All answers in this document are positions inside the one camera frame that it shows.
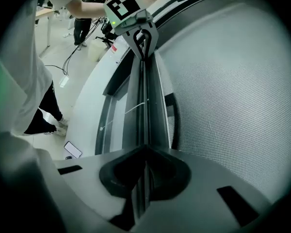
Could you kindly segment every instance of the gray mesh panel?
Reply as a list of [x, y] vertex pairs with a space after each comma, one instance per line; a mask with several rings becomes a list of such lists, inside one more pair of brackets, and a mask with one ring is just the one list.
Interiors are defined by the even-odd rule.
[[281, 21], [234, 4], [156, 55], [163, 90], [178, 101], [178, 149], [219, 162], [270, 201], [280, 198], [291, 182], [291, 38]]

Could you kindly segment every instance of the white shirt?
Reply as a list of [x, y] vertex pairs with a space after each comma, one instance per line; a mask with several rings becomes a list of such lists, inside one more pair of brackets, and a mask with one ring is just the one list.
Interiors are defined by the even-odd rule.
[[[72, 0], [51, 0], [61, 8]], [[28, 0], [0, 44], [0, 132], [22, 134], [30, 125], [52, 83], [36, 53], [34, 22], [37, 0]]]

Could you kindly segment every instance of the phone screen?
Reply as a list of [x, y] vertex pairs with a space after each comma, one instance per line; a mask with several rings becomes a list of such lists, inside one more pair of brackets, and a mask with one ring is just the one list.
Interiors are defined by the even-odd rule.
[[67, 150], [76, 158], [79, 158], [82, 155], [82, 152], [78, 150], [75, 146], [73, 146], [71, 142], [67, 142], [67, 144], [65, 145], [65, 150]]

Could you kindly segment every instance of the white sneaker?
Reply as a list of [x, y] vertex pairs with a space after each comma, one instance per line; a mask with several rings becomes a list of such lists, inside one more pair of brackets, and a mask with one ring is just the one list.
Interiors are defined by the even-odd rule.
[[69, 120], [64, 119], [64, 117], [60, 121], [58, 121], [58, 122], [60, 123], [61, 126], [68, 127]]
[[56, 126], [56, 131], [54, 132], [54, 134], [59, 136], [65, 136], [67, 134], [67, 130]]

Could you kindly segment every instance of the cable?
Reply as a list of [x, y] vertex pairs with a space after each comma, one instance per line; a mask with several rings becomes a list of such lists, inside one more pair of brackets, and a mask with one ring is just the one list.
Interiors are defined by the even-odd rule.
[[58, 66], [55, 66], [55, 65], [44, 65], [44, 66], [46, 66], [46, 67], [57, 67], [58, 69], [63, 71], [64, 75], [67, 75], [67, 72], [64, 69], [62, 69], [62, 68], [60, 68]]
[[[101, 19], [101, 17], [95, 22], [95, 24], [93, 25], [93, 27], [90, 29], [90, 33], [87, 35], [87, 37], [85, 38], [85, 40], [87, 40], [90, 36], [91, 36], [91, 34], [96, 30], [96, 28], [98, 27], [98, 24], [99, 24], [99, 22], [100, 22], [100, 19]], [[70, 59], [71, 59], [71, 57], [72, 57], [72, 55], [75, 53], [75, 51], [78, 49], [78, 47], [83, 43], [83, 42], [81, 42], [74, 50], [73, 50], [73, 52], [70, 54], [70, 56], [65, 60], [65, 62], [64, 62], [64, 64], [63, 64], [63, 68], [60, 68], [61, 70], [63, 70], [63, 74], [64, 75], [68, 75], [68, 66], [69, 66], [69, 62], [70, 62]]]
[[96, 21], [95, 21], [95, 20], [92, 21], [92, 22], [91, 22], [92, 26], [94, 26], [95, 23], [96, 23], [97, 21], [99, 21], [99, 23], [103, 23], [103, 20], [104, 20], [105, 18], [106, 18], [106, 17], [100, 17], [99, 19], [96, 19]]

